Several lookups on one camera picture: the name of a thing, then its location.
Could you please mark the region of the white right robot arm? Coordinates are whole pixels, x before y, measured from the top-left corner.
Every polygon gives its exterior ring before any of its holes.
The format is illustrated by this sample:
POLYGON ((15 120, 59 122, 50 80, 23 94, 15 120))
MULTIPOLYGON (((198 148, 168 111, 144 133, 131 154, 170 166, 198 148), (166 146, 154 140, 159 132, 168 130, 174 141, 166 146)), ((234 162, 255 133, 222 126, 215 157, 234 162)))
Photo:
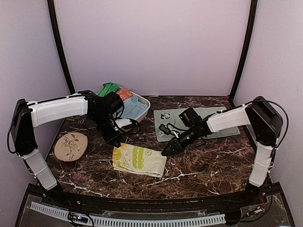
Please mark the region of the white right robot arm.
POLYGON ((257 151, 248 181, 248 185, 253 187, 242 194, 241 200, 246 205, 252 205, 260 197, 258 188, 263 185, 273 167, 274 157, 281 142, 279 137, 283 118, 273 105, 274 102, 258 96, 246 104, 210 114, 205 118, 198 115, 193 108, 186 109, 179 118, 188 129, 172 138, 161 154, 163 156, 179 154, 201 137, 249 125, 255 136, 257 151))

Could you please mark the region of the round painted ceramic plate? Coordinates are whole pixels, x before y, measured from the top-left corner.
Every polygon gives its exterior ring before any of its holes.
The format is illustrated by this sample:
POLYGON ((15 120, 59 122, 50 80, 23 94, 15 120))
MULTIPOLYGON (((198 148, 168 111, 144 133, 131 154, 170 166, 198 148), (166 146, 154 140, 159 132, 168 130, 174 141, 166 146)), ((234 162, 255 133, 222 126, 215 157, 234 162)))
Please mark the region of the round painted ceramic plate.
POLYGON ((55 157, 63 162, 73 162, 80 159, 88 147, 88 138, 79 132, 64 134, 54 147, 55 157))

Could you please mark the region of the black front table rail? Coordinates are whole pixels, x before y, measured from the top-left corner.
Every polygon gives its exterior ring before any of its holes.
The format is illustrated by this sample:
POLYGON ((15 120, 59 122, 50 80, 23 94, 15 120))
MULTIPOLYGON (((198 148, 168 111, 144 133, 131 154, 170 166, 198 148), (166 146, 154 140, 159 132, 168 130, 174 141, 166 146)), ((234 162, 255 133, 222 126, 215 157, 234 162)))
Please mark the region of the black front table rail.
POLYGON ((214 188, 189 184, 181 188, 176 183, 153 185, 126 184, 112 181, 102 186, 60 182, 64 205, 72 210, 98 212, 117 210, 133 212, 186 211, 204 209, 209 212, 232 212, 248 206, 246 192, 230 189, 217 194, 214 188))

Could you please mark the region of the black corner post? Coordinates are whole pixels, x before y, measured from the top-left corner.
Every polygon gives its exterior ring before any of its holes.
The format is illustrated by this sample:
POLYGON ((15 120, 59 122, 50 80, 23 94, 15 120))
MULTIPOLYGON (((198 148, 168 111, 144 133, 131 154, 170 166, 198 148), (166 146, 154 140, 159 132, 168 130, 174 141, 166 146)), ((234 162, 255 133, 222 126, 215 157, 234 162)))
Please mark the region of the black corner post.
POLYGON ((47 5, 48 5, 48 11, 49 11, 49 17, 51 21, 51 26, 52 26, 52 31, 53 31, 53 37, 57 49, 57 53, 59 56, 60 64, 62 67, 63 75, 65 78, 65 82, 67 84, 68 90, 70 94, 75 93, 75 87, 71 78, 71 74, 68 68, 68 63, 66 60, 65 52, 63 49, 63 44, 61 40, 61 35, 59 31, 59 24, 57 20, 57 15, 56 15, 56 9, 55 9, 55 2, 54 0, 47 0, 47 5))
POLYGON ((249 17, 248 17, 248 22, 247 22, 247 28, 246 28, 246 33, 243 41, 243 47, 241 51, 241 56, 239 59, 239 64, 237 67, 237 71, 235 74, 235 78, 232 84, 232 88, 229 94, 229 100, 230 102, 234 101, 234 98, 236 96, 240 80, 242 77, 242 73, 244 70, 245 62, 247 59, 249 47, 250 47, 250 41, 253 33, 253 28, 254 28, 254 23, 255 23, 255 17, 256 17, 256 12, 257 12, 257 5, 258 5, 258 0, 251 0, 250 1, 250 11, 249 11, 249 17))

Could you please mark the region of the green rolled towel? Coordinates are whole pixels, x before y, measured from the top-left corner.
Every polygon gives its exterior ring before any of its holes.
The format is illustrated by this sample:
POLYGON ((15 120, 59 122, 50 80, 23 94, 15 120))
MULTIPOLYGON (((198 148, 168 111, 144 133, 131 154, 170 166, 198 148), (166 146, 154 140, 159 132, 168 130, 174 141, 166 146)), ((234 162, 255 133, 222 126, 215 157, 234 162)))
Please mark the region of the green rolled towel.
POLYGON ((114 92, 116 93, 119 89, 118 84, 113 82, 108 82, 103 84, 103 88, 97 92, 97 95, 100 97, 105 97, 107 94, 114 92))

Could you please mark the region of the light blue rolled towel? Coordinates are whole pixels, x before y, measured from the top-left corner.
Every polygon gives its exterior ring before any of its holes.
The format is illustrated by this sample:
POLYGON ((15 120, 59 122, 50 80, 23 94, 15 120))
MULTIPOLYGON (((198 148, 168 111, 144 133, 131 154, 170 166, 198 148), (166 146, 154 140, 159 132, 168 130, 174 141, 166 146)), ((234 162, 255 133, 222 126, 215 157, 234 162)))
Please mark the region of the light blue rolled towel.
POLYGON ((124 106, 121 107, 116 113, 118 117, 121 118, 128 118, 135 120, 148 107, 147 104, 143 104, 139 101, 138 96, 127 98, 123 101, 123 103, 124 106))

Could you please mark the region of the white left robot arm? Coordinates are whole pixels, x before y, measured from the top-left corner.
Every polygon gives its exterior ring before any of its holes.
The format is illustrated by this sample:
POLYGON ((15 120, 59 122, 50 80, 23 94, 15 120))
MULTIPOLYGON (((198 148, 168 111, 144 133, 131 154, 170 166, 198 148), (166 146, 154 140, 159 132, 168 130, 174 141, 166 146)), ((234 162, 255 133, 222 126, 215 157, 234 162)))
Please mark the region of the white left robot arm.
POLYGON ((7 144, 13 145, 9 152, 23 159, 42 188, 49 191, 49 200, 56 206, 63 206, 67 196, 58 189, 60 184, 39 151, 37 128, 69 117, 86 115, 95 123, 106 144, 119 147, 122 135, 114 114, 123 106, 122 99, 115 92, 100 97, 90 90, 41 101, 20 99, 7 134, 7 144))

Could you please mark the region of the orange rolled towel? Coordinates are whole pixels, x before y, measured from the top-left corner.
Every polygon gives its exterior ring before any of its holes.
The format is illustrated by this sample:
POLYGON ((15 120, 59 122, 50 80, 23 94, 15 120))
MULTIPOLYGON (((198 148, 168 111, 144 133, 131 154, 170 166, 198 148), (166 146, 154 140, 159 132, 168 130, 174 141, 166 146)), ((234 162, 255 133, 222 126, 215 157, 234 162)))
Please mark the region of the orange rolled towel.
POLYGON ((120 96, 122 101, 133 96, 132 92, 128 88, 119 89, 116 93, 120 96))

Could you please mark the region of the black right corner post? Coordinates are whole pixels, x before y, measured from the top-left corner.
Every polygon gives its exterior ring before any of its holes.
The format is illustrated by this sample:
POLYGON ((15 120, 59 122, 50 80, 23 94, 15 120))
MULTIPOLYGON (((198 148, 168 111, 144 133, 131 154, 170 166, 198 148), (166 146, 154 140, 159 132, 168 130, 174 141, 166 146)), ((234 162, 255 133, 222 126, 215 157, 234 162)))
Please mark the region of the black right corner post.
POLYGON ((256 12, 257 12, 257 5, 258 5, 258 0, 251 0, 250 1, 250 11, 249 11, 249 17, 248 17, 248 22, 247 22, 247 28, 246 28, 246 33, 243 41, 243 47, 241 51, 241 56, 239 59, 239 64, 237 67, 237 71, 235 74, 235 78, 232 84, 232 88, 229 94, 229 100, 230 102, 234 101, 234 98, 236 96, 240 80, 242 77, 242 73, 244 70, 245 62, 247 59, 249 47, 250 47, 250 41, 253 33, 253 28, 254 28, 254 23, 255 23, 255 17, 256 17, 256 12))

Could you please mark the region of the black left corner post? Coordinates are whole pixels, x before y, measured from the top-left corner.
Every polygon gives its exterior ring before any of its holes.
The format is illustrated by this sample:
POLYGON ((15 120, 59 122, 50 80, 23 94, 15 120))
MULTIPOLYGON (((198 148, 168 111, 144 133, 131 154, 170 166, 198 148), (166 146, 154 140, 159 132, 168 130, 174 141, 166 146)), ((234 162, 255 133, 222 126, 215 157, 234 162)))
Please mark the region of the black left corner post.
POLYGON ((49 11, 49 17, 51 21, 51 26, 52 26, 52 31, 53 31, 53 37, 57 49, 57 53, 59 56, 60 64, 62 67, 63 75, 65 78, 65 82, 67 84, 68 90, 70 94, 75 93, 75 87, 71 78, 71 74, 68 68, 68 63, 66 60, 65 52, 63 49, 63 44, 61 40, 61 35, 59 31, 59 24, 57 20, 57 15, 56 15, 56 9, 55 9, 55 2, 54 0, 47 0, 47 5, 48 5, 48 11, 49 11))

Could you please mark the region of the mint green panda towel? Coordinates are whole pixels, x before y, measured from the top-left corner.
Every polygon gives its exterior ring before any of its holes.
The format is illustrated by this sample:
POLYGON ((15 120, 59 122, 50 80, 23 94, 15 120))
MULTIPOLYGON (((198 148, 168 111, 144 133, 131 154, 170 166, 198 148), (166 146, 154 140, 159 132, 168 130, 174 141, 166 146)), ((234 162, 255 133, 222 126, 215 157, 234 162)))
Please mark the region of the mint green panda towel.
MULTIPOLYGON (((198 115, 200 115, 202 118, 205 118, 206 116, 216 113, 217 111, 225 110, 226 108, 224 106, 219 107, 200 107, 200 108, 194 108, 194 110, 197 112, 198 115)), ((166 135, 164 132, 162 132, 159 129, 159 126, 161 124, 167 125, 167 123, 171 123, 174 126, 176 126, 179 129, 187 130, 188 127, 186 127, 181 119, 179 118, 179 115, 185 111, 185 108, 183 109, 167 109, 167 110, 154 110, 154 121, 155 121, 155 131, 156 131, 156 137, 158 142, 167 142, 171 140, 174 136, 173 135, 166 135)), ((207 137, 204 137, 204 139, 215 139, 215 138, 223 138, 223 137, 229 137, 229 136, 235 136, 240 135, 240 130, 238 127, 233 127, 230 129, 225 129, 220 132, 216 132, 214 134, 208 135, 207 137)))

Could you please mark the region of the yellow green patterned towel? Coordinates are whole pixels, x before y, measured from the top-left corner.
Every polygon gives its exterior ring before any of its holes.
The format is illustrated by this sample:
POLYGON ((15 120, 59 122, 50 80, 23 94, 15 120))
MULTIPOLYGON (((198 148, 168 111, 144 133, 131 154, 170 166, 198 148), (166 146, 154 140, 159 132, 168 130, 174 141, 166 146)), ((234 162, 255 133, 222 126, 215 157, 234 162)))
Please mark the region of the yellow green patterned towel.
POLYGON ((160 151, 149 148, 121 143, 113 149, 113 168, 118 171, 162 178, 166 161, 160 151))

